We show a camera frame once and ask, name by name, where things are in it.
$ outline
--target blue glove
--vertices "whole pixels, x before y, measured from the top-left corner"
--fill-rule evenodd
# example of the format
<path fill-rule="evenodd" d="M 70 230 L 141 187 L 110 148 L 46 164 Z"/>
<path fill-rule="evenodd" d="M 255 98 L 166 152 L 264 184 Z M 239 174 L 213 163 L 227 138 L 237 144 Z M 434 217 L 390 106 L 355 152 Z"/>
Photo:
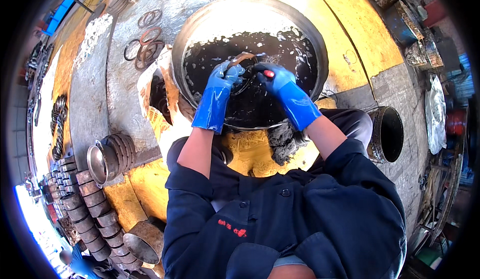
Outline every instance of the blue glove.
<path fill-rule="evenodd" d="M 310 97 L 296 84 L 295 75 L 283 66 L 269 62 L 256 63 L 253 69 L 257 78 L 282 104 L 285 113 L 298 131 L 309 126 L 322 114 Z M 267 77 L 263 71 L 270 70 L 275 75 Z"/>
<path fill-rule="evenodd" d="M 225 61 L 215 66 L 208 77 L 207 86 L 191 123 L 192 127 L 213 130 L 218 134 L 222 132 L 230 91 L 234 83 L 242 82 L 239 76 L 245 72 L 245 69 L 237 64 L 229 68 L 224 77 L 229 63 L 230 61 Z"/>

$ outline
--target metal bushing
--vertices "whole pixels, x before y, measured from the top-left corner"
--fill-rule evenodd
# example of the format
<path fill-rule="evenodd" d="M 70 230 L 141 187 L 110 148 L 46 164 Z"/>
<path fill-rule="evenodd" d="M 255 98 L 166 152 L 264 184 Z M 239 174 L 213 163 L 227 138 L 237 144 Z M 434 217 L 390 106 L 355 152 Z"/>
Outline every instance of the metal bushing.
<path fill-rule="evenodd" d="M 93 181 L 92 174 L 90 174 L 89 170 L 84 170 L 83 172 L 80 172 L 75 176 L 77 177 L 77 182 L 80 185 Z"/>
<path fill-rule="evenodd" d="M 81 195 L 84 197 L 96 193 L 100 190 L 95 181 L 84 183 L 79 186 L 79 188 Z"/>
<path fill-rule="evenodd" d="M 123 242 L 136 258 L 158 264 L 163 251 L 163 232 L 147 221 L 140 221 L 123 236 Z"/>
<path fill-rule="evenodd" d="M 87 246 L 90 252 L 100 251 L 103 248 L 103 246 L 105 246 L 105 244 L 106 244 L 105 240 L 100 235 L 98 235 L 93 241 L 89 243 L 87 242 L 85 243 L 85 245 Z"/>
<path fill-rule="evenodd" d="M 125 266 L 125 268 L 129 271 L 136 271 L 138 270 L 139 268 L 141 268 L 141 266 L 144 264 L 144 262 L 140 259 L 135 259 L 135 261 L 133 261 L 132 263 L 124 263 L 123 265 Z"/>
<path fill-rule="evenodd" d="M 80 221 L 88 215 L 87 206 L 81 205 L 73 210 L 67 210 L 70 220 L 76 222 Z"/>
<path fill-rule="evenodd" d="M 78 194 L 80 192 L 80 189 L 78 188 L 78 185 L 67 185 L 65 186 L 65 191 L 68 193 L 75 193 Z"/>
<path fill-rule="evenodd" d="M 100 231 L 95 226 L 90 228 L 90 230 L 88 230 L 87 232 L 80 234 L 81 240 L 84 243 L 91 243 L 99 236 L 100 236 Z"/>
<path fill-rule="evenodd" d="M 90 254 L 92 254 L 92 256 L 97 260 L 97 261 L 104 261 L 105 259 L 107 259 L 109 257 L 109 255 L 112 253 L 112 250 L 111 248 L 109 247 L 109 245 L 105 244 L 103 246 L 103 248 L 101 248 L 100 250 L 96 251 L 96 252 L 90 252 Z"/>
<path fill-rule="evenodd" d="M 61 202 L 66 210 L 74 210 L 83 205 L 84 200 L 79 193 L 69 194 L 61 199 Z"/>
<path fill-rule="evenodd" d="M 60 166 L 60 171 L 61 172 L 68 172 L 68 171 L 73 171 L 77 169 L 77 164 L 74 163 L 69 163 L 69 164 L 64 164 Z"/>
<path fill-rule="evenodd" d="M 101 216 L 101 215 L 109 212 L 110 209 L 111 209 L 111 206 L 110 206 L 109 201 L 105 200 L 100 204 L 89 207 L 88 211 L 90 211 L 90 214 L 92 215 L 92 217 L 97 218 L 98 216 Z"/>
<path fill-rule="evenodd" d="M 120 230 L 119 232 L 117 232 L 115 235 L 111 237 L 105 237 L 105 241 L 112 248 L 119 247 L 123 244 L 123 234 L 124 234 L 123 230 Z"/>
<path fill-rule="evenodd" d="M 105 201 L 105 194 L 103 193 L 102 190 L 99 190 L 98 192 L 94 192 L 93 194 L 89 194 L 86 197 L 83 197 L 83 200 L 85 201 L 85 204 L 87 205 L 88 208 L 98 205 Z"/>
<path fill-rule="evenodd" d="M 122 263 L 122 261 L 120 260 L 120 257 L 118 257 L 117 255 L 115 256 L 112 256 L 113 253 L 110 255 L 110 259 L 113 261 L 114 264 L 119 264 L 119 263 Z"/>
<path fill-rule="evenodd" d="M 87 215 L 84 219 L 74 222 L 73 225 L 77 229 L 79 234 L 89 231 L 93 226 L 93 218 L 90 215 Z"/>
<path fill-rule="evenodd" d="M 98 230 L 100 231 L 100 234 L 102 234 L 103 237 L 111 237 L 115 234 L 117 234 L 118 231 L 120 231 L 120 225 L 118 223 L 115 223 L 113 225 L 107 226 L 107 227 L 98 227 Z"/>
<path fill-rule="evenodd" d="M 127 253 L 125 255 L 119 255 L 118 257 L 120 258 L 120 260 L 124 264 L 129 264 L 129 263 L 132 263 L 135 260 L 137 260 L 137 258 L 135 258 L 135 256 L 132 255 L 132 253 Z"/>
<path fill-rule="evenodd" d="M 65 157 L 57 161 L 58 165 L 64 165 L 75 162 L 75 156 Z"/>
<path fill-rule="evenodd" d="M 117 212 L 113 209 L 96 218 L 100 226 L 108 227 L 119 221 Z"/>
<path fill-rule="evenodd" d="M 127 247 L 124 244 L 121 244 L 120 246 L 117 247 L 112 247 L 112 252 L 115 253 L 115 255 L 121 257 L 129 254 L 130 252 L 128 251 Z"/>

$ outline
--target metal basin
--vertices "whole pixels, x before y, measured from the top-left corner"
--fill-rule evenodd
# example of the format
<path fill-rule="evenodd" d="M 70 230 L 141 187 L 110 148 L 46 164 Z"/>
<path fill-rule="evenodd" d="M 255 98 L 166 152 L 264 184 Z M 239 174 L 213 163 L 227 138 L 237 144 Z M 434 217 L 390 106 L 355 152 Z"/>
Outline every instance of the metal basin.
<path fill-rule="evenodd" d="M 113 180 L 119 173 L 119 162 L 115 151 L 99 140 L 87 151 L 87 164 L 93 180 L 102 185 Z"/>

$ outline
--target white plastic bag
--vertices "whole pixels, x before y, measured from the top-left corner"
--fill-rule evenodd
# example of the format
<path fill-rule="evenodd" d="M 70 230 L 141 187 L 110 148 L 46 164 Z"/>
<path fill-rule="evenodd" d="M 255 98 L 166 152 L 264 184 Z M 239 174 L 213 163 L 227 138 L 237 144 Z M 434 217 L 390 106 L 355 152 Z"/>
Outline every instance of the white plastic bag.
<path fill-rule="evenodd" d="M 430 75 L 431 89 L 425 94 L 425 118 L 427 120 L 428 148 L 432 154 L 437 154 L 447 147 L 445 119 L 447 106 L 440 79 L 435 74 Z"/>

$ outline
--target metal bucket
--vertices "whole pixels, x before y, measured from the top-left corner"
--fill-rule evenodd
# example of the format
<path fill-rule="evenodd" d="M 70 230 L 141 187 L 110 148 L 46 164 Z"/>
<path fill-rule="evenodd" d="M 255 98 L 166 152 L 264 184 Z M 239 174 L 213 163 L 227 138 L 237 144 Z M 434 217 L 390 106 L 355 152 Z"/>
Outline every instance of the metal bucket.
<path fill-rule="evenodd" d="M 395 162 L 403 148 L 403 123 L 399 113 L 391 106 L 379 107 L 368 113 L 373 132 L 367 153 L 374 162 Z"/>

